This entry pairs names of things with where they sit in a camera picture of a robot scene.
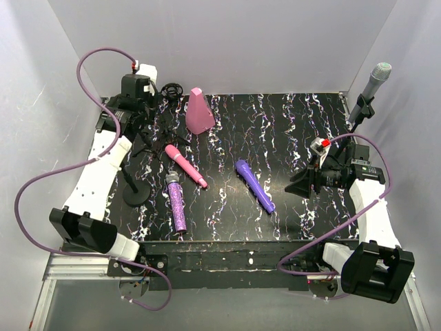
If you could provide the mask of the black folding tripod stand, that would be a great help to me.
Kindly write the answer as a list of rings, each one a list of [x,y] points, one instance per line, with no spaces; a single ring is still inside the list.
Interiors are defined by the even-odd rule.
[[[143,147],[136,152],[132,153],[132,158],[136,158],[141,153],[151,154],[160,163],[161,154],[165,151],[168,145],[173,146],[190,146],[191,143],[179,135],[175,129],[166,121],[162,114],[159,115],[158,120],[158,132],[156,133],[156,140],[152,138],[152,133],[150,130],[145,129],[139,132],[141,141],[144,143]]]

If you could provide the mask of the black round-base mic stand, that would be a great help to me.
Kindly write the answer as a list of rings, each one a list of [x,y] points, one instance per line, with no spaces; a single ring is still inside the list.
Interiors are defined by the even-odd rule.
[[[353,115],[354,113],[356,113],[356,115],[355,115],[355,117],[353,119],[353,126],[352,126],[352,129],[351,129],[350,133],[354,133],[356,131],[356,128],[365,119],[370,119],[375,114],[375,111],[371,107],[371,102],[372,101],[373,101],[373,97],[371,99],[369,99],[369,100],[366,100],[366,98],[362,94],[359,94],[357,102],[356,102],[356,106],[359,107],[359,111],[356,112],[355,110],[353,110],[353,112],[351,113],[351,115]],[[350,141],[351,141],[351,137],[345,137],[342,140],[342,143],[341,143],[340,147],[337,149],[337,151],[336,151],[336,153],[334,155],[335,158],[337,158],[337,159],[340,158],[340,155],[345,150],[345,148],[349,145]]]

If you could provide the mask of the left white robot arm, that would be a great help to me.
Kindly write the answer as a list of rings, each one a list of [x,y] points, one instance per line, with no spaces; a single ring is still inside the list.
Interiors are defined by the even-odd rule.
[[[121,79],[121,93],[106,103],[96,124],[89,158],[98,161],[84,167],[78,183],[61,209],[53,209],[49,220],[65,242],[111,257],[135,261],[140,245],[104,221],[107,197],[134,140],[155,115],[157,70],[141,65]],[[104,157],[100,154],[111,144]]]

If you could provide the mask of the purple glitter microphone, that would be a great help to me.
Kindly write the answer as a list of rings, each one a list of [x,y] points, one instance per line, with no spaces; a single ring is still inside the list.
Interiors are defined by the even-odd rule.
[[[179,183],[179,175],[175,171],[169,171],[165,176],[165,180],[172,207],[175,230],[180,234],[185,233],[187,231],[187,226],[185,222],[182,187]]]

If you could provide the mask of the silver microphone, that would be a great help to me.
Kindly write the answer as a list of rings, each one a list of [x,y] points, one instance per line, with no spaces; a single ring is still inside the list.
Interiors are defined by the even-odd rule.
[[[359,97],[362,97],[366,101],[366,103],[372,101],[379,87],[390,77],[391,71],[392,65],[390,63],[378,63],[371,71],[368,83],[366,84],[364,90],[360,93]],[[356,117],[361,112],[361,108],[361,102],[356,101],[356,104],[353,107],[351,114],[349,115],[350,123],[355,123]]]

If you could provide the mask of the pink microphone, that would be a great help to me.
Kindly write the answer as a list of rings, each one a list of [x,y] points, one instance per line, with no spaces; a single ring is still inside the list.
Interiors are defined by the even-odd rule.
[[[165,152],[170,159],[177,163],[186,174],[202,188],[207,188],[208,184],[203,176],[196,170],[196,168],[181,154],[181,152],[172,144],[165,147]]]

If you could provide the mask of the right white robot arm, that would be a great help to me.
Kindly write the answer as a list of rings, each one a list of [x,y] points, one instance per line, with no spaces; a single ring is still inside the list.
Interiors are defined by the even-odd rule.
[[[285,192],[308,199],[321,188],[346,189],[356,212],[358,246],[352,249],[330,235],[324,236],[295,252],[300,257],[307,249],[313,249],[307,260],[291,271],[299,275],[340,275],[344,293],[395,303],[415,260],[393,232],[383,199],[387,190],[384,172],[369,162],[368,146],[350,143],[335,155],[326,155],[325,143],[312,144],[316,155],[290,179]]]

